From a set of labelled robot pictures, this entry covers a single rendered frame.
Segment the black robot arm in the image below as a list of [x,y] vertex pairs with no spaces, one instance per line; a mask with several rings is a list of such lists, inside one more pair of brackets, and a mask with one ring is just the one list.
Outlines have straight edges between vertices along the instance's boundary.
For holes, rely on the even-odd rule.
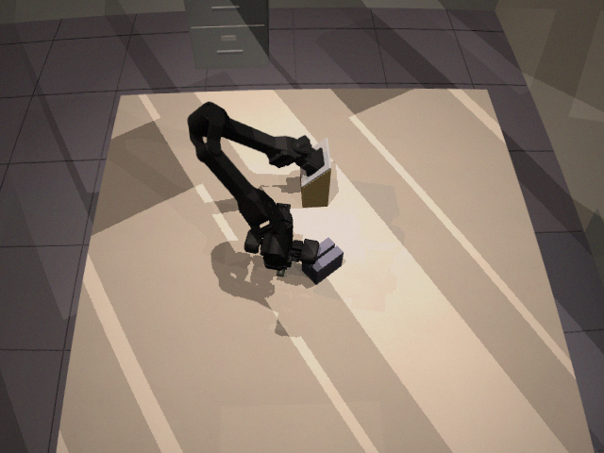
[[[220,179],[233,195],[244,220],[257,239],[263,238],[260,254],[267,269],[291,268],[290,237],[293,234],[291,204],[275,203],[264,191],[253,187],[221,149],[221,137],[266,154],[269,164],[277,168],[293,162],[312,175],[325,165],[323,148],[312,147],[305,135],[299,139],[273,137],[252,126],[230,119],[224,109],[207,102],[187,119],[190,139],[199,161]],[[203,142],[203,137],[207,141]],[[269,221],[269,225],[260,225]]]

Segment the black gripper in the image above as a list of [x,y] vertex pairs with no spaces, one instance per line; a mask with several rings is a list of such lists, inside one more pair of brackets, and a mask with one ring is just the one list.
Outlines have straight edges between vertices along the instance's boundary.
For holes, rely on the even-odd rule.
[[[317,253],[319,249],[318,241],[305,239],[303,241],[294,240],[293,234],[290,237],[290,255],[293,256],[294,262],[303,262],[306,264],[314,264],[316,262]],[[259,247],[262,248],[263,239],[257,239],[252,229],[248,230],[246,239],[244,242],[244,251],[248,253],[257,254],[259,253]]]

